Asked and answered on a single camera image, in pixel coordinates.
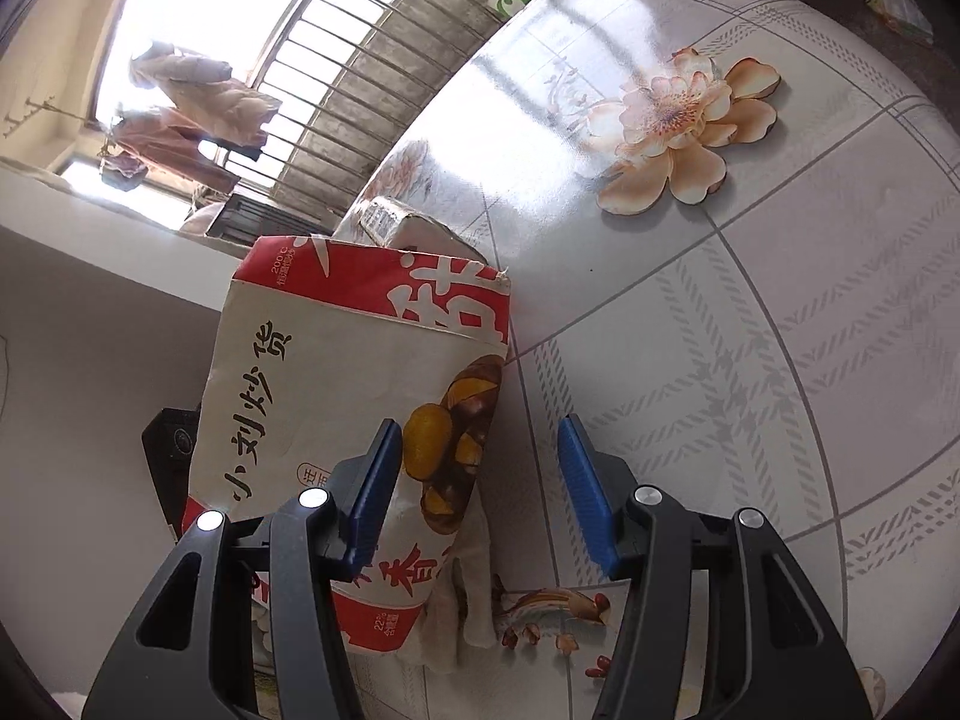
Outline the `red white chestnut paper bag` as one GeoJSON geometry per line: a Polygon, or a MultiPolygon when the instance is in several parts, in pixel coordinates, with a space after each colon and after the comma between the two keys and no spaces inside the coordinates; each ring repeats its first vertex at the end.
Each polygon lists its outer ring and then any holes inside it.
{"type": "Polygon", "coordinates": [[[265,236],[235,271],[190,462],[207,511],[260,517],[384,421],[402,468],[376,550],[335,587],[348,645],[409,639],[466,518],[508,351],[509,281],[462,257],[265,236]]]}

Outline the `black induction cooker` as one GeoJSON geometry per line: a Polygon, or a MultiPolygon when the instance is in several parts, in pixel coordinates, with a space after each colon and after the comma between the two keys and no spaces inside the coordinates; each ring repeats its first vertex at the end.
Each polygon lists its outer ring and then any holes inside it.
{"type": "Polygon", "coordinates": [[[176,538],[199,515],[199,507],[189,502],[190,463],[199,421],[200,410],[163,408],[142,433],[149,476],[164,520],[176,538]]]}

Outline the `small grey carton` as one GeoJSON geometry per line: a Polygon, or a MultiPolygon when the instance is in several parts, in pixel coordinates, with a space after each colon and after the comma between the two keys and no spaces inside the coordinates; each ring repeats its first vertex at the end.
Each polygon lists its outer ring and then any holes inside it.
{"type": "Polygon", "coordinates": [[[475,247],[460,239],[445,224],[386,197],[364,200],[359,207],[359,229],[373,244],[386,249],[449,255],[487,263],[475,247]]]}

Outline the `hanging beige clothes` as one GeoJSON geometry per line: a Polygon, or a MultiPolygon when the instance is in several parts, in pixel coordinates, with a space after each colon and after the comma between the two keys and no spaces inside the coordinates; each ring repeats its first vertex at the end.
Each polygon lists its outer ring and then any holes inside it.
{"type": "Polygon", "coordinates": [[[229,195],[238,177],[200,151],[202,142],[256,160],[267,145],[265,126],[280,112],[280,99],[263,94],[233,76],[223,60],[155,43],[130,60],[132,82],[156,89],[169,106],[122,112],[110,139],[127,153],[229,195]]]}

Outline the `metal balcony railing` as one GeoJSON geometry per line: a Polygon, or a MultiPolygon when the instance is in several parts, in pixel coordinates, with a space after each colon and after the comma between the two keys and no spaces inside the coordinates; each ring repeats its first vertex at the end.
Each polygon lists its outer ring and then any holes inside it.
{"type": "Polygon", "coordinates": [[[247,80],[280,99],[267,142],[218,163],[244,197],[331,226],[503,21],[493,0],[291,0],[247,80]]]}

